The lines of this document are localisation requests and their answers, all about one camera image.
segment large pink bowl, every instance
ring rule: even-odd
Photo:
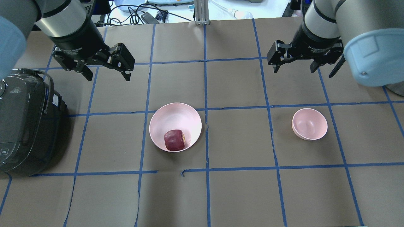
[[[185,148],[190,148],[199,138],[202,130],[202,121],[198,112],[190,105],[184,103],[167,104],[153,115],[150,120],[150,137],[160,149],[168,152],[164,142],[164,134],[173,129],[181,129],[185,137]]]
[[[328,130],[326,118],[317,110],[304,108],[298,110],[292,119],[292,129],[305,140],[322,138]]]

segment electronic device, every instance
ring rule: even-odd
[[[145,12],[140,17],[146,24],[159,24],[159,22],[152,15],[150,15],[149,12]]]
[[[1,80],[0,172],[27,177],[46,168],[66,108],[51,76],[42,71],[15,69]]]

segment blue tape grid line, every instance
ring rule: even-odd
[[[254,19],[252,19],[252,25],[254,27],[255,40],[257,42],[258,56],[259,56],[259,58],[261,58],[261,48],[259,46],[257,28],[255,26],[255,20]],[[281,210],[282,210],[283,225],[285,227],[288,227],[288,223],[287,223],[287,220],[286,220],[285,203],[284,203],[284,200],[283,200],[282,183],[281,183],[280,172],[279,172],[278,158],[276,157],[275,143],[274,143],[274,138],[273,138],[273,131],[274,130],[273,130],[273,127],[272,127],[271,109],[270,109],[269,99],[268,99],[268,95],[267,95],[267,86],[265,84],[265,75],[264,75],[264,69],[263,69],[263,65],[262,65],[262,60],[259,61],[259,66],[261,68],[262,84],[263,84],[263,89],[264,89],[265,101],[266,101],[266,104],[267,104],[266,108],[267,108],[267,112],[268,112],[269,130],[271,132],[271,144],[272,144],[272,150],[273,150],[273,153],[274,153],[274,161],[275,161],[275,167],[276,167],[276,178],[278,180],[278,190],[279,190],[279,199],[280,199],[280,205],[281,205]]]
[[[153,34],[151,37],[151,52],[150,52],[150,62],[153,62],[153,51],[154,51],[154,36],[156,34],[156,25],[153,25]],[[137,191],[139,193],[139,199],[140,199],[140,193],[141,193],[141,184],[142,184],[142,173],[143,173],[143,160],[144,160],[144,154],[145,154],[145,142],[146,142],[146,132],[147,132],[147,115],[148,115],[148,110],[149,110],[149,98],[150,98],[150,83],[152,80],[152,64],[149,64],[149,79],[147,82],[147,98],[146,98],[146,111],[145,111],[145,123],[143,126],[143,138],[142,138],[142,152],[140,156],[140,173],[139,173],[139,181],[137,183]],[[135,222],[135,227],[137,227],[138,224],[138,215],[136,216],[136,222]]]
[[[190,61],[157,61],[157,62],[141,62],[135,63],[135,65],[162,65],[162,64],[178,64],[178,63],[195,63],[195,62],[212,62],[212,61],[245,61],[245,60],[257,60],[257,59],[267,59],[266,57],[246,57],[246,58],[227,58],[227,59],[203,59],[203,60],[190,60]],[[99,67],[98,65],[88,65],[89,68]],[[40,70],[45,69],[63,69],[62,67],[47,67],[38,68]]]
[[[398,119],[396,110],[395,110],[395,108],[394,108],[394,106],[393,106],[393,102],[391,101],[390,96],[389,96],[389,93],[387,93],[387,90],[386,90],[386,87],[385,87],[385,86],[383,86],[383,91],[384,91],[384,94],[386,95],[386,98],[387,98],[388,103],[390,104],[391,110],[393,111],[394,117],[396,118],[396,121],[397,121],[397,124],[398,124],[398,128],[399,128],[400,131],[401,131],[401,135],[404,137],[404,130],[403,130],[403,127],[402,127],[402,125],[401,125],[401,123],[400,123],[400,120]]]
[[[204,40],[204,59],[207,59],[206,46],[206,25],[203,25],[203,40]],[[209,126],[208,126],[208,67],[204,61],[204,91],[205,91],[205,150],[206,150],[206,207],[207,207],[207,223],[210,227],[210,169],[209,169]]]
[[[4,207],[4,203],[6,202],[8,191],[10,190],[11,181],[13,180],[13,178],[8,173],[6,173],[6,174],[8,175],[8,184],[7,184],[6,191],[4,192],[3,200],[0,205],[0,215],[1,215],[1,212],[3,211],[3,207]]]
[[[380,163],[357,163],[347,164],[349,168],[355,167],[372,167],[372,166],[404,166],[404,162],[380,162]],[[210,172],[217,171],[243,171],[243,170],[291,170],[291,169],[321,169],[321,168],[344,168],[344,164],[332,165],[308,165],[308,166],[252,166],[252,167],[224,167],[224,168],[209,168]],[[186,172],[205,172],[206,168],[186,169],[181,172],[185,175]],[[98,176],[98,175],[125,175],[125,174],[153,174],[158,173],[158,170],[142,170],[142,171],[116,171],[116,172],[62,172],[62,173],[39,173],[31,177],[59,177],[59,176]]]
[[[55,48],[55,46],[56,46],[56,45],[53,45],[52,51],[50,52],[49,61],[48,61],[48,64],[46,65],[46,68],[45,68],[45,69],[41,69],[41,70],[45,70],[45,72],[46,72],[46,73],[48,72],[48,70],[49,70],[49,66],[51,65],[51,61],[52,61],[52,52],[53,52],[53,49]]]
[[[106,35],[107,35],[107,30],[108,30],[108,29],[105,28],[104,35],[103,35],[103,41],[105,41],[105,37],[106,37]],[[73,189],[72,189],[72,195],[71,195],[71,197],[70,197],[70,202],[69,202],[69,210],[67,211],[67,215],[66,215],[66,219],[65,219],[65,221],[64,221],[64,223],[63,223],[63,227],[66,227],[66,225],[67,225],[67,220],[68,220],[68,218],[69,218],[70,209],[71,209],[71,207],[72,207],[72,201],[73,201],[73,195],[74,195],[74,187],[75,187],[75,185],[76,185],[77,171],[78,171],[78,166],[79,166],[79,164],[80,164],[80,157],[81,157],[81,152],[82,152],[82,149],[83,149],[84,138],[85,138],[85,135],[86,135],[88,119],[89,119],[89,117],[90,117],[88,114],[90,113],[91,103],[92,103],[92,101],[93,101],[93,96],[94,96],[95,84],[96,84],[96,82],[97,82],[98,70],[99,70],[100,66],[97,66],[96,68],[97,68],[97,69],[96,69],[95,75],[94,75],[93,87],[91,88],[90,100],[88,101],[88,108],[87,108],[86,121],[85,121],[85,123],[84,123],[83,134],[82,134],[82,136],[81,136],[80,146],[79,146],[79,150],[78,150],[78,154],[77,154],[76,167],[75,167],[75,169],[74,169],[75,175],[73,176]]]
[[[392,101],[391,103],[404,103],[404,101]],[[376,105],[376,104],[389,104],[388,101],[379,102],[361,102],[361,103],[330,103],[331,106],[341,105]],[[313,103],[313,104],[289,104],[289,105],[270,105],[269,108],[284,108],[284,107],[316,107],[316,106],[328,106],[327,103]],[[222,110],[222,109],[266,109],[267,106],[237,106],[237,107],[208,107],[207,110]],[[204,111],[205,108],[197,108],[197,111]],[[148,111],[122,111],[122,112],[97,112],[97,113],[80,113],[66,115],[66,117],[82,117],[82,116],[95,116],[95,115],[115,115],[115,114],[144,114],[155,113],[156,110]]]
[[[364,226],[363,220],[362,220],[362,215],[360,214],[360,209],[359,209],[358,201],[357,201],[357,199],[356,199],[354,186],[353,186],[353,184],[352,184],[351,174],[349,173],[347,161],[346,161],[346,159],[345,159],[344,150],[343,150],[343,148],[342,148],[341,139],[339,138],[339,133],[338,133],[337,124],[335,123],[334,114],[332,113],[332,108],[331,108],[330,100],[329,100],[329,98],[328,98],[327,89],[326,89],[326,87],[325,87],[325,84],[324,84],[323,77],[322,77],[322,75],[321,75],[320,69],[317,69],[317,72],[318,72],[318,75],[319,75],[319,77],[320,77],[321,86],[323,87],[325,98],[326,98],[326,100],[327,100],[328,109],[329,109],[329,111],[330,111],[332,124],[333,124],[333,126],[334,126],[335,135],[336,135],[336,137],[337,137],[338,146],[339,146],[339,150],[340,150],[340,152],[341,152],[342,161],[344,162],[345,172],[346,172],[346,174],[347,174],[349,187],[351,188],[352,199],[353,199],[353,203],[355,204],[356,213],[358,214],[359,223],[360,223],[361,226]]]
[[[372,167],[372,166],[404,166],[404,162],[388,162],[388,163],[359,163],[347,164],[349,168],[355,167]],[[322,168],[345,168],[344,164],[334,165],[309,165],[309,166],[255,166],[255,167],[230,167],[230,168],[210,168],[210,172],[217,171],[248,171],[248,170],[294,170],[294,169],[322,169]],[[186,172],[205,172],[205,169],[187,169],[182,171],[181,174],[185,175]]]

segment black cable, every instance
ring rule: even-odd
[[[130,12],[130,10],[133,10],[133,11],[135,12],[135,10],[134,10],[133,8],[131,8],[131,7],[128,7],[128,10],[129,10],[129,12]],[[121,24],[124,23],[126,20],[130,19],[130,20],[129,20],[129,21],[131,21],[130,24],[137,24],[139,21],[137,21],[137,22],[132,22],[132,21],[133,21],[133,16],[137,16],[137,17],[135,17],[135,19],[137,19],[137,18],[140,19],[138,14],[133,15],[133,13],[131,12],[131,13],[130,13],[130,16],[127,17],[126,19],[124,19],[123,21],[121,21],[121,20],[118,19],[118,18],[109,18],[109,19],[107,19],[107,23],[111,23],[111,21],[114,21],[114,22],[119,23],[119,24],[121,25]]]
[[[110,26],[124,26],[124,25],[133,25],[133,24],[111,24],[111,23],[97,23],[95,25],[110,25]]]
[[[137,23],[136,23],[136,24],[138,24],[139,21],[142,22],[142,24],[144,24],[143,21],[142,21],[142,19],[141,19],[140,16],[139,16],[139,12],[142,12],[142,13],[145,13],[145,12],[144,12],[144,11],[141,11],[141,10],[136,10],[135,12],[136,12],[136,15],[137,15]]]
[[[139,8],[140,8],[140,7],[142,7],[142,8],[150,8],[150,9],[156,9],[156,10],[159,10],[160,12],[164,11],[164,10],[162,10],[162,9],[159,9],[159,8],[156,7],[155,5],[148,4],[148,3],[143,3],[143,4],[140,4],[140,5],[138,5],[138,6],[137,6],[137,5],[119,5],[119,6],[115,6],[114,8],[111,9],[111,12],[108,14],[107,21],[110,19],[109,16],[110,16],[110,14],[112,13],[112,11],[113,11],[114,9],[118,8],[118,7],[121,7],[121,6],[133,6],[133,7],[137,7],[136,11],[139,11]],[[174,14],[174,13],[168,12],[168,14],[174,15],[174,16],[179,17],[179,18],[182,18],[182,19],[185,19],[185,20],[187,20],[187,21],[191,21],[191,20],[188,19],[188,18],[179,16],[179,15]]]
[[[128,6],[128,11],[130,13],[130,20],[132,24],[136,25],[139,23],[139,21],[141,21],[139,14],[137,13],[137,11],[135,11],[132,7]]]

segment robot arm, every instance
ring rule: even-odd
[[[0,8],[0,26],[5,27],[3,36],[13,33],[6,43],[0,44],[4,48],[0,50],[2,77],[10,73],[23,54],[26,38],[36,22],[56,44],[52,56],[66,71],[74,70],[91,81],[93,73],[87,65],[103,65],[118,70],[126,81],[130,80],[129,71],[133,70],[135,59],[123,43],[113,48],[104,43],[78,0],[2,0]],[[17,13],[21,8],[24,13]],[[10,53],[10,47],[18,51]]]
[[[382,86],[404,81],[404,1],[313,0],[290,44],[277,40],[268,64],[313,59],[311,72],[344,53],[356,81]]]

